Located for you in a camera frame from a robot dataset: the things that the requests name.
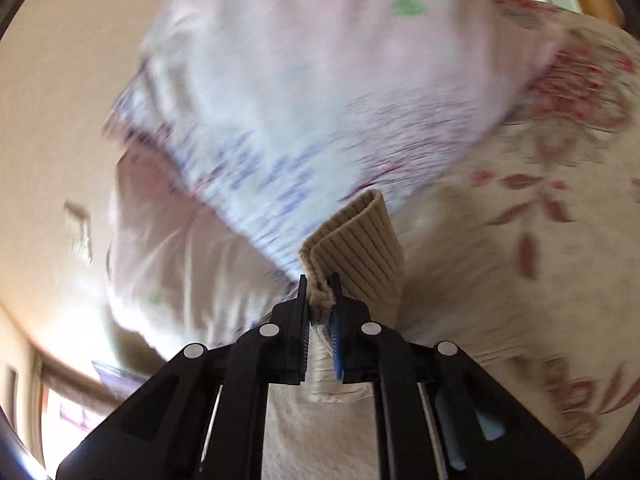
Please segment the pale pink pillow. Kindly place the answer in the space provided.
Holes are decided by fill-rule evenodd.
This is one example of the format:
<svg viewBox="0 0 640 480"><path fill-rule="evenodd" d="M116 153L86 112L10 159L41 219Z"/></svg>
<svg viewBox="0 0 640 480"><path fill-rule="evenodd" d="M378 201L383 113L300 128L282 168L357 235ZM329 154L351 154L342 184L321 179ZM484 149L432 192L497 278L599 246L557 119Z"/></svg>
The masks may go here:
<svg viewBox="0 0 640 480"><path fill-rule="evenodd" d="M114 319L164 360L191 342L232 344L296 291L213 209L183 192L160 153L122 154L111 206Z"/></svg>

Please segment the floral lavender print pillow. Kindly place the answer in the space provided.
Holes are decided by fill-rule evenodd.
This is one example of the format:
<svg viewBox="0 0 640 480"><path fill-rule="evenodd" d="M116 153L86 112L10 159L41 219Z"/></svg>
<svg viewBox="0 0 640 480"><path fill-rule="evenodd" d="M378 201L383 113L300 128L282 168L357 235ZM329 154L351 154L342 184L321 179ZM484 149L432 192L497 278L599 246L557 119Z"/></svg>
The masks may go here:
<svg viewBox="0 0 640 480"><path fill-rule="evenodd" d="M510 112L563 31L495 0L166 0L112 139L290 278L304 239L368 188L389 210Z"/></svg>

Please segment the window with blind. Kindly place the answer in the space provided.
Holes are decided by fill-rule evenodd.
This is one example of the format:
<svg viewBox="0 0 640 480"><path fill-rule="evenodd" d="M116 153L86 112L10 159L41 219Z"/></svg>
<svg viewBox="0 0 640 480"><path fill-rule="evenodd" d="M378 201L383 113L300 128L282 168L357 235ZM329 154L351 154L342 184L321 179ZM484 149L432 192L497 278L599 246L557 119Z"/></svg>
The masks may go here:
<svg viewBox="0 0 640 480"><path fill-rule="evenodd" d="M38 352L30 387L32 450L54 478L64 458L122 401L104 385Z"/></svg>

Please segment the white wall switch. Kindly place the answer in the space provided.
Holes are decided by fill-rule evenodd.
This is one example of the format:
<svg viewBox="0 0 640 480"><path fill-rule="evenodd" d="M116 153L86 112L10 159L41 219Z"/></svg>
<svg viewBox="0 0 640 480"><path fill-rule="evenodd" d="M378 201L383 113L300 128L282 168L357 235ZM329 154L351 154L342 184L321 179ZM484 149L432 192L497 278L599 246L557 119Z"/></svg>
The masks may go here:
<svg viewBox="0 0 640 480"><path fill-rule="evenodd" d="M83 206L66 202L64 217L70 233L70 252L86 266L92 263L91 216Z"/></svg>

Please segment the beige cable-knit sweater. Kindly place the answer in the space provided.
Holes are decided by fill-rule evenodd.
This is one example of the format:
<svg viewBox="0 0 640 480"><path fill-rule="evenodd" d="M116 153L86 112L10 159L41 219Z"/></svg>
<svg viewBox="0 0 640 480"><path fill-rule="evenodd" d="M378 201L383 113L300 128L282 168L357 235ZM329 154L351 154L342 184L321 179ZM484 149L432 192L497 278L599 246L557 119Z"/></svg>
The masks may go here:
<svg viewBox="0 0 640 480"><path fill-rule="evenodd" d="M369 308L371 318L395 326L404 255L378 190L360 194L322 223L299 249L311 306L308 375L298 387L270 387L262 478L378 478L373 391L368 384L342 385L335 377L329 314L344 294Z"/></svg>

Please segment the floral cream bedspread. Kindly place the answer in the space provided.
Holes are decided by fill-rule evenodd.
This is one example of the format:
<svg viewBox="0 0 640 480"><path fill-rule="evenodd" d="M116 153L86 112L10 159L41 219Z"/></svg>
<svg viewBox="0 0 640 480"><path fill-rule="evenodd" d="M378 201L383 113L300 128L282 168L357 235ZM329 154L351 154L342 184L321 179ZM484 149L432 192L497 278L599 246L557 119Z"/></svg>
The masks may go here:
<svg viewBox="0 0 640 480"><path fill-rule="evenodd" d="M406 337L455 341L593 474L639 406L639 44L536 2L566 30L506 121L401 220Z"/></svg>

